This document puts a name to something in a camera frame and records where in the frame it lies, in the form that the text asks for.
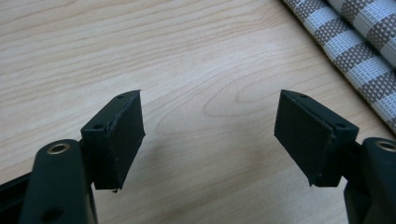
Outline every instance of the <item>light wood surface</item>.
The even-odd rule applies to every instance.
[[[147,136],[100,223],[346,223],[273,136],[282,89],[370,136],[391,132],[276,0],[0,2],[0,184],[115,95],[142,90]]]

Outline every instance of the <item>screw hole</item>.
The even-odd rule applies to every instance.
[[[396,152],[396,146],[392,143],[378,141],[375,144],[386,151]]]
[[[94,129],[103,129],[103,125],[102,124],[95,124],[95,126],[93,126]]]
[[[44,223],[51,223],[57,221],[63,214],[64,214],[64,210],[62,208],[59,207],[50,208],[43,214],[41,220]]]
[[[340,128],[346,128],[347,126],[345,125],[345,124],[343,124],[343,123],[336,123],[335,125],[337,125],[337,127],[340,127]]]
[[[57,144],[53,147],[50,147],[47,152],[51,155],[55,155],[55,154],[63,153],[69,148],[70,148],[69,144],[61,143],[61,144]]]

